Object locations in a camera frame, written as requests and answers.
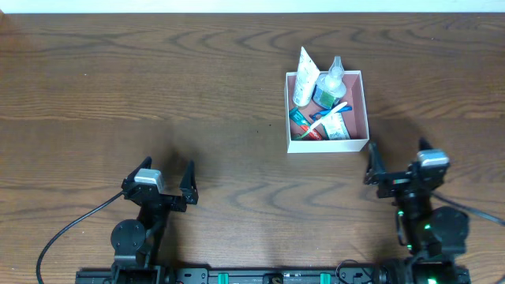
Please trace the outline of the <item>clear pump bottle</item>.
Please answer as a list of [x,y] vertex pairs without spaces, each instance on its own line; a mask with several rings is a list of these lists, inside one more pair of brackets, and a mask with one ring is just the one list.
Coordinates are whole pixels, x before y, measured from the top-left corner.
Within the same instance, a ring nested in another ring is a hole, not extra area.
[[313,92],[312,100],[324,109],[331,109],[345,94],[343,83],[344,68],[340,56],[335,56],[331,68],[325,74],[320,74]]

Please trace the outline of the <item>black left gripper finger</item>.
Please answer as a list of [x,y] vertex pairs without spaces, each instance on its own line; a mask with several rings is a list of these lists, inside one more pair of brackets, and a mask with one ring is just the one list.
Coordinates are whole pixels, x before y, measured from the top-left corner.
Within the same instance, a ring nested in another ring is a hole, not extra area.
[[190,161],[184,176],[179,185],[182,196],[187,204],[197,204],[198,203],[198,189],[196,187],[196,176],[195,176],[195,164],[194,161]]
[[150,170],[151,166],[152,166],[152,157],[147,156],[135,170],[133,170],[127,177],[123,179],[122,190],[126,190],[126,188],[130,183],[134,183],[134,178],[136,177],[136,175],[140,170],[142,169]]

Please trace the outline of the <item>blue disposable razor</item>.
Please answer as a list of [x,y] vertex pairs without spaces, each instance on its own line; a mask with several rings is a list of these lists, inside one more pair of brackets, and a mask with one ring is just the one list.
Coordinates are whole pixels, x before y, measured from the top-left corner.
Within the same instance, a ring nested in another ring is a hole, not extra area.
[[343,108],[333,111],[333,110],[321,110],[315,114],[310,114],[309,117],[313,120],[316,121],[328,114],[333,114],[333,113],[342,113],[342,112],[347,112],[351,111],[353,108],[351,106],[344,106]]

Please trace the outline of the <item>small white green packet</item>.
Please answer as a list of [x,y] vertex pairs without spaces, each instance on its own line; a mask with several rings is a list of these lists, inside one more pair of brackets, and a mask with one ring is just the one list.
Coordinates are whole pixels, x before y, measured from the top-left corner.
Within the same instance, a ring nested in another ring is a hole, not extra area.
[[329,140],[349,140],[350,135],[346,128],[343,117],[340,113],[335,113],[325,118],[322,122],[324,131]]

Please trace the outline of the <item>green toothpaste tube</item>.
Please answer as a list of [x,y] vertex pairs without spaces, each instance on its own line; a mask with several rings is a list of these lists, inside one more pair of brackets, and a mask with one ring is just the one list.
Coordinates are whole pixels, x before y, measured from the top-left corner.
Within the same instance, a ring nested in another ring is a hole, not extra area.
[[312,125],[309,120],[299,111],[298,108],[293,108],[288,113],[290,119],[290,136],[292,140],[322,140],[323,136],[316,130],[312,129],[308,134],[305,133]]

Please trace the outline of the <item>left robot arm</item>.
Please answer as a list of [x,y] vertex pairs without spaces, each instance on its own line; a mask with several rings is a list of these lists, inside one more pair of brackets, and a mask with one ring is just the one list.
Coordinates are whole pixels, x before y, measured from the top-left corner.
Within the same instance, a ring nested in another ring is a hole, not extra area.
[[164,180],[152,169],[147,157],[122,182],[122,195],[140,207],[135,219],[121,221],[113,229],[110,242],[114,248],[111,276],[106,283],[164,283],[171,278],[168,268],[155,264],[159,246],[172,211],[185,212],[198,203],[195,165],[190,161],[181,179],[181,195],[164,194]]

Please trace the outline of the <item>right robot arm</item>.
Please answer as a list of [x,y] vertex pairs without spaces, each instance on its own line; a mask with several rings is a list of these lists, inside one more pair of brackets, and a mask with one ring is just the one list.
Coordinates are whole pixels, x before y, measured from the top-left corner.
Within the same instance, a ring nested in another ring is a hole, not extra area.
[[396,207],[398,243],[410,256],[385,260],[373,269],[374,283],[470,283],[469,270],[455,258],[466,252],[469,216],[454,207],[432,206],[435,190],[450,166],[447,154],[425,139],[407,169],[388,172],[375,143],[368,145],[364,183],[377,187],[378,198],[392,198]]

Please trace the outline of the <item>white lotion tube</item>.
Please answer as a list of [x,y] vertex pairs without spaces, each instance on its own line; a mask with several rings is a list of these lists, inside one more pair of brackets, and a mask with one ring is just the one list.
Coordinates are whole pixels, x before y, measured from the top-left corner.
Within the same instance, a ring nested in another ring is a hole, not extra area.
[[297,76],[294,86],[293,102],[298,107],[306,107],[312,99],[312,92],[320,70],[310,58],[304,47],[301,47]]

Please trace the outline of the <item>green white toothbrush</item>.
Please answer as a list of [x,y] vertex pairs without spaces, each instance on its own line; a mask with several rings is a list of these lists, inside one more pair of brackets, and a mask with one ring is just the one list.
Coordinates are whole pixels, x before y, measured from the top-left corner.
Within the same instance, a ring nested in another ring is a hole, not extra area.
[[[333,107],[332,109],[324,109],[324,110],[333,110],[333,111],[336,111],[336,110],[339,110],[345,106],[348,106],[347,103],[340,103],[339,105]],[[327,134],[325,133],[324,131],[324,127],[322,125],[322,122],[324,121],[325,118],[328,118],[329,116],[331,116],[332,114],[328,114],[316,121],[312,121],[310,122],[312,125],[310,126],[310,129],[305,133],[308,134],[312,129],[316,129],[322,136],[323,136],[323,139],[322,140],[328,140],[327,138]]]

